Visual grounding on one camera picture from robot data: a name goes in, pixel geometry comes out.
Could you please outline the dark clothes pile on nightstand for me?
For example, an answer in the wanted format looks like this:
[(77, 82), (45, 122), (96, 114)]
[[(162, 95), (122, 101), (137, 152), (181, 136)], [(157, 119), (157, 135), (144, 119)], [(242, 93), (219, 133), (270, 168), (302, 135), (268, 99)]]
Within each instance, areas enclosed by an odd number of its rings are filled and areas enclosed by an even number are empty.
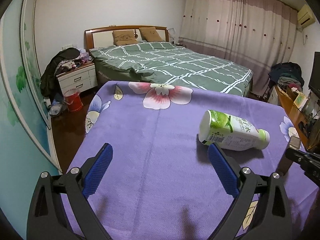
[(41, 94), (53, 101), (57, 93), (61, 94), (57, 75), (61, 73), (61, 66), (69, 61), (74, 61), (80, 56), (80, 51), (76, 48), (67, 48), (58, 52), (47, 65), (46, 70), (41, 76)]

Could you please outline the purple floral tablecloth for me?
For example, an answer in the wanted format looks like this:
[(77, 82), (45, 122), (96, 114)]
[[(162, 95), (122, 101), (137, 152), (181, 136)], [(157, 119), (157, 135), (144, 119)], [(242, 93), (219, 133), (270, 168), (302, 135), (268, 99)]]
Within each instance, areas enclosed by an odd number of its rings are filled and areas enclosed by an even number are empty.
[[(222, 149), (239, 173), (239, 195), (223, 188), (198, 139), (207, 110), (246, 119), (270, 135), (267, 148)], [(319, 186), (293, 163), (276, 172), (293, 124), (276, 105), (188, 87), (109, 81), (93, 98), (86, 136), (64, 176), (69, 238), (319, 239), (308, 219)], [(95, 194), (81, 167), (104, 143), (113, 158)]]

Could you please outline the white nightstand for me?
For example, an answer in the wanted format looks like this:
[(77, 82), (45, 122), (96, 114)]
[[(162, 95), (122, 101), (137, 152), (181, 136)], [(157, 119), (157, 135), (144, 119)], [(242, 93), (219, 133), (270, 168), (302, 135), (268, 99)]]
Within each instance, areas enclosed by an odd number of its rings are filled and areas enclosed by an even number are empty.
[(84, 92), (98, 85), (95, 64), (93, 62), (59, 74), (57, 79), (63, 94), (71, 89), (78, 89), (80, 92)]

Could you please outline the wooden headboard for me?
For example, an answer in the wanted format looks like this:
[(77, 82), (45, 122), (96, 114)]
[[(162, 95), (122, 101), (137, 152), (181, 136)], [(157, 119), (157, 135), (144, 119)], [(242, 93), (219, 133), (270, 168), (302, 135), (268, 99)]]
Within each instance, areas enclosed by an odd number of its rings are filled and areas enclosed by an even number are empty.
[(114, 45), (112, 32), (119, 30), (134, 30), (135, 38), (139, 43), (143, 41), (139, 32), (139, 28), (142, 27), (155, 27), (163, 41), (169, 42), (169, 33), (167, 27), (159, 27), (153, 25), (110, 25), (108, 27), (86, 30), (85, 49), (89, 51), (93, 48), (104, 48)]

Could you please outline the sliding wardrobe door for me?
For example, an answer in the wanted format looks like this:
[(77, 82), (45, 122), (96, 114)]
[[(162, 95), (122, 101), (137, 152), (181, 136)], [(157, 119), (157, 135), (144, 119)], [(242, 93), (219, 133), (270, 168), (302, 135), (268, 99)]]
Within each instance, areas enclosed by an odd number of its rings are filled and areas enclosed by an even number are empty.
[(22, 237), (40, 173), (61, 170), (40, 92), (35, 5), (12, 0), (1, 18), (1, 210)]

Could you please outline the bed with green plaid quilt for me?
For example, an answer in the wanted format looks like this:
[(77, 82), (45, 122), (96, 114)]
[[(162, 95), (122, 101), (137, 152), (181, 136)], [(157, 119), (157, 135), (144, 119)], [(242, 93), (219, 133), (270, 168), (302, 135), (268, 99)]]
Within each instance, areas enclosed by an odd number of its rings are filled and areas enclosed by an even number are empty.
[(90, 49), (102, 82), (178, 85), (247, 96), (253, 72), (232, 61), (196, 53), (169, 42), (142, 42)]

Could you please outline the wooden desk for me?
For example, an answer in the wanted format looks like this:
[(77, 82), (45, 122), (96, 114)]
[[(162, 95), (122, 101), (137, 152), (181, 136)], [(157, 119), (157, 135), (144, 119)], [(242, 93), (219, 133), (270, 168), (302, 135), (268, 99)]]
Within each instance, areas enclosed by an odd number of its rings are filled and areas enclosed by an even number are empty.
[(303, 122), (306, 124), (306, 119), (303, 113), (295, 106), (293, 103), (293, 100), (287, 96), (284, 92), (282, 92), (278, 86), (274, 86), (280, 105), (286, 112), (288, 118), (293, 123), (294, 127), (297, 130), (297, 133), (301, 139), (301, 142), (304, 146), (304, 148), (308, 148), (308, 138), (305, 136), (305, 134), (299, 129), (299, 123)]

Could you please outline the brown pillow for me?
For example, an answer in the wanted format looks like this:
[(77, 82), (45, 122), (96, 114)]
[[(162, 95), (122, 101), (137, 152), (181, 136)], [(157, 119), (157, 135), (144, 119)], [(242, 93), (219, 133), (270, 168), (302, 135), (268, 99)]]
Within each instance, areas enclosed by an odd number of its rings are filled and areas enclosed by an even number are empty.
[(162, 42), (163, 39), (160, 37), (155, 27), (142, 27), (139, 28), (139, 32), (143, 40), (148, 42)]
[(113, 43), (116, 46), (125, 46), (125, 45), (132, 45), (137, 44), (138, 41), (135, 38), (134, 30), (119, 30), (113, 31)]

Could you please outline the black television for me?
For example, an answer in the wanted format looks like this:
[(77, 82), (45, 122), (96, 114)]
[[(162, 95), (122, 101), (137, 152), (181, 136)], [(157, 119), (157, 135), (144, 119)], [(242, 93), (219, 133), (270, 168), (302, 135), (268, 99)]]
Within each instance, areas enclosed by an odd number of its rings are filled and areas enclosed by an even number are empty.
[(313, 67), (308, 88), (320, 98), (320, 52), (316, 51), (313, 58)]

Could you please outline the pink white curtain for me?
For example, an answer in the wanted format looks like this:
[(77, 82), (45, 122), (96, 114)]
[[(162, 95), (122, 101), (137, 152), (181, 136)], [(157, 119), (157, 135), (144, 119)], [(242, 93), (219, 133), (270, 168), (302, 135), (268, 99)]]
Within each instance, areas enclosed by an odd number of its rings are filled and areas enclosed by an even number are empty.
[(297, 14), (279, 0), (186, 0), (179, 42), (250, 69), (262, 96), (271, 67), (291, 57)]

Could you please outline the beige air conditioner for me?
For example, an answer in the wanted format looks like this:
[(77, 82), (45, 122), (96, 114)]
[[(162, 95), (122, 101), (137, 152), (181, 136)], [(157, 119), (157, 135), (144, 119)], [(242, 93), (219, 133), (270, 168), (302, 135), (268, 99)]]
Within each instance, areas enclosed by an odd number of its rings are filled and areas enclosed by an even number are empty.
[(298, 25), (301, 28), (306, 28), (315, 22), (315, 16), (311, 8), (307, 4), (303, 5), (303, 7), (298, 12), (297, 20)]

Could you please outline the clothes pile on desk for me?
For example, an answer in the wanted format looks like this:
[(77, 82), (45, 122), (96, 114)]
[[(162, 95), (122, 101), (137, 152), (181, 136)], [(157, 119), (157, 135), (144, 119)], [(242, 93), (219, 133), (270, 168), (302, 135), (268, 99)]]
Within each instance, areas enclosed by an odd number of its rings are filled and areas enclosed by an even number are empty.
[(304, 79), (300, 65), (293, 62), (278, 63), (271, 67), (269, 78), (272, 83), (286, 87), (290, 84), (297, 86), (299, 91), (303, 91)]

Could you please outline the left brown pillow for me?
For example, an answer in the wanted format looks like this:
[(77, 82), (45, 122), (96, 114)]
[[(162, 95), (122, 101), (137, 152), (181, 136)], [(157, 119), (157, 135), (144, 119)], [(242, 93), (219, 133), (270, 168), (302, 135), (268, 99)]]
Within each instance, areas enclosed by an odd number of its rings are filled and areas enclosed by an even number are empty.
[(132, 45), (137, 44), (138, 41), (135, 38), (134, 30), (119, 30), (113, 31), (113, 43), (116, 46), (125, 46), (125, 45)]

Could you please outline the right brown pillow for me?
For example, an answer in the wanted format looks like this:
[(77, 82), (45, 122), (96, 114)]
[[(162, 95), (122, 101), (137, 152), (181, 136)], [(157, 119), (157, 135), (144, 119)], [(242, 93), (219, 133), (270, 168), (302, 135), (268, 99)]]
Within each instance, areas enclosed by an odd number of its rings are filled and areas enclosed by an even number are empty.
[(162, 42), (163, 39), (160, 37), (155, 27), (142, 27), (139, 28), (139, 32), (143, 40), (148, 42)]

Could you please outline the green white drink bottle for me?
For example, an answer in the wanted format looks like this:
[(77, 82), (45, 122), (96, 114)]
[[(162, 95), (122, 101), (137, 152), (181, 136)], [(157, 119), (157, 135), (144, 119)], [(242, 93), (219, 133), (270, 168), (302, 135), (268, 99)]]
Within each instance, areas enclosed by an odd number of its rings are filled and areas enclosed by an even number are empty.
[(198, 139), (204, 145), (216, 143), (232, 151), (263, 150), (270, 143), (268, 131), (255, 128), (246, 119), (211, 109), (202, 117)]

